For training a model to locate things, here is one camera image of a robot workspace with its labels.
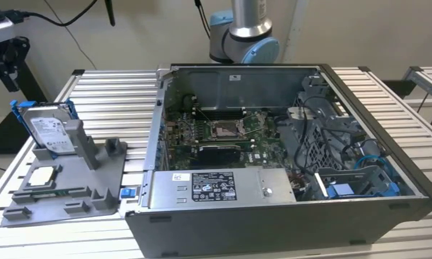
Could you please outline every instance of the aluminum extrusion table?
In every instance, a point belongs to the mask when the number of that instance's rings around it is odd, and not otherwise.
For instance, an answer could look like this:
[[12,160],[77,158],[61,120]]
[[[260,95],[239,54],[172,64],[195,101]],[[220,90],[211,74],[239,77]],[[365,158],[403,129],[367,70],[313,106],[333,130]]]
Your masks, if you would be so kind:
[[[356,67],[335,68],[336,73],[379,120],[408,156],[432,181],[432,126],[395,95],[372,72]],[[120,137],[128,142],[123,187],[141,184],[156,97],[156,71],[74,71],[56,99],[76,104],[87,134],[96,142]],[[0,179],[0,222],[25,176],[33,154],[26,141]],[[0,258],[141,258],[128,225],[121,218],[136,205],[121,200],[111,216],[0,228]],[[432,213],[417,222],[395,227],[373,245],[237,255],[224,258],[432,258]]]

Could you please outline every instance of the power supply label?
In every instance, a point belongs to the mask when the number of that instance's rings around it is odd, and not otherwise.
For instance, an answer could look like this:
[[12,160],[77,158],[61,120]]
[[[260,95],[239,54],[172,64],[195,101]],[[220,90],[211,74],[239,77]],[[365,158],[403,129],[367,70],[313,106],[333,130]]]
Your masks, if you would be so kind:
[[233,172],[193,173],[193,201],[236,201],[236,182]]

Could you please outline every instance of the hard drive label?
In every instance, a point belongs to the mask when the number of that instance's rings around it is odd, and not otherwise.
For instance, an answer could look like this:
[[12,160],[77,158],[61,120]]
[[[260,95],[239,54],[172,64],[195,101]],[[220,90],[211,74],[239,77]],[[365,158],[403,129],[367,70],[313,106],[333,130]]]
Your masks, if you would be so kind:
[[70,138],[64,130],[64,124],[58,119],[32,118],[30,123],[46,149],[54,153],[74,152]]
[[236,201],[236,182],[233,172],[193,173],[193,201]]

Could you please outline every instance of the white wall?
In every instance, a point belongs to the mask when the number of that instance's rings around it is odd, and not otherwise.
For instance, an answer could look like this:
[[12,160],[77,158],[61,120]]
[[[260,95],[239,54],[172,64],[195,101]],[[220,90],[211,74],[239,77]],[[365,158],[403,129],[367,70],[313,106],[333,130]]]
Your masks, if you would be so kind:
[[368,66],[383,79],[432,66],[432,0],[300,1],[285,62]]
[[[92,0],[48,0],[61,20],[72,19]],[[288,37],[295,2],[268,0],[273,36],[281,47]],[[229,0],[203,0],[211,13],[231,8]],[[54,19],[42,0],[0,0],[0,8],[21,9]],[[207,63],[209,42],[193,0],[115,0],[116,27],[111,27],[104,1],[69,26],[99,69],[155,69],[160,63]],[[73,69],[92,69],[64,28],[38,18],[17,26],[30,39],[28,63],[50,98]]]

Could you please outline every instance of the metal frame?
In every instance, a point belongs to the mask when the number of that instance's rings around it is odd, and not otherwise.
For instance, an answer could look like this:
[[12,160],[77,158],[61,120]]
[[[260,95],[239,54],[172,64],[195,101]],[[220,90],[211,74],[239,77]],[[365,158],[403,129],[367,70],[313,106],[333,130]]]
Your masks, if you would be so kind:
[[[371,72],[363,72],[356,67],[333,68],[344,84],[348,86],[360,102],[372,113],[389,136],[400,145],[408,157],[432,182],[432,127],[420,118],[407,104],[396,97],[387,86],[376,79]],[[99,91],[91,99],[103,96],[115,98],[112,91],[149,90],[155,87],[156,75],[153,71],[87,71],[83,76],[70,77],[58,96],[68,96],[73,92]],[[127,119],[131,115],[136,120],[151,116],[144,103],[91,103],[83,105],[85,115],[92,118]],[[143,151],[148,138],[140,130],[117,125],[116,134],[128,142],[128,161],[125,163],[123,186],[133,187],[143,180]],[[93,129],[100,137],[113,134],[112,130]],[[0,179],[0,206],[10,202],[9,191],[16,190],[25,174],[33,156],[28,153],[32,142],[28,141],[16,156],[2,178]],[[0,228],[0,258],[38,257],[50,252],[53,258],[139,258],[143,254],[132,237],[125,221],[124,212],[137,204],[137,199],[121,200],[120,211],[112,216],[87,218],[57,222],[45,226],[29,228]],[[432,258],[432,213],[420,221],[397,225],[372,245],[324,248],[264,254],[264,258],[343,258],[368,257],[393,259]],[[229,256],[224,258],[244,259],[252,255]]]
[[409,67],[403,80],[415,82],[432,95],[432,67]]

